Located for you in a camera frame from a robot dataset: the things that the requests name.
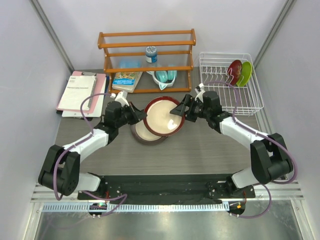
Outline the brown rimmed cream plate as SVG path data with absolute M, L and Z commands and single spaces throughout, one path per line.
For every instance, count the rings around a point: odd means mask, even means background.
M 136 141 L 148 146 L 161 144 L 168 138 L 167 136 L 158 136 L 151 133 L 143 121 L 131 125 L 130 132 Z

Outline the red rimmed grey plate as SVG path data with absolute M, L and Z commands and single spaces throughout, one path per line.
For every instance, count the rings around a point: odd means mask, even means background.
M 151 100 L 145 107 L 145 127 L 154 135 L 169 137 L 176 134 L 184 125 L 185 117 L 170 113 L 179 105 L 179 101 L 170 96 L 160 96 Z

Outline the dark patterned plate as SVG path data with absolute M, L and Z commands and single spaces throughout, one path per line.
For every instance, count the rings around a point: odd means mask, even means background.
M 241 75 L 242 62 L 240 60 L 234 60 L 227 69 L 227 75 L 229 76 L 228 83 L 234 86 Z

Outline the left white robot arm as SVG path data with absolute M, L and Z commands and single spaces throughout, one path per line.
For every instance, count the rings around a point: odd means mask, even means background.
M 38 183 L 53 190 L 56 199 L 73 193 L 80 180 L 80 164 L 100 148 L 106 147 L 124 125 L 135 125 L 147 114 L 132 102 L 122 105 L 111 101 L 100 122 L 79 140 L 65 146 L 52 145 L 46 154 L 38 176 Z

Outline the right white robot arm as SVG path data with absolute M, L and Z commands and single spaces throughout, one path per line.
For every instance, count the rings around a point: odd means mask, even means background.
M 187 94 L 170 113 L 190 122 L 198 118 L 205 119 L 211 129 L 234 139 L 249 150 L 250 167 L 226 179 L 225 190 L 230 197 L 238 197 L 248 186 L 275 182 L 294 170 L 283 137 L 278 133 L 268 135 L 260 132 L 224 111 L 215 91 L 204 91 L 196 97 Z

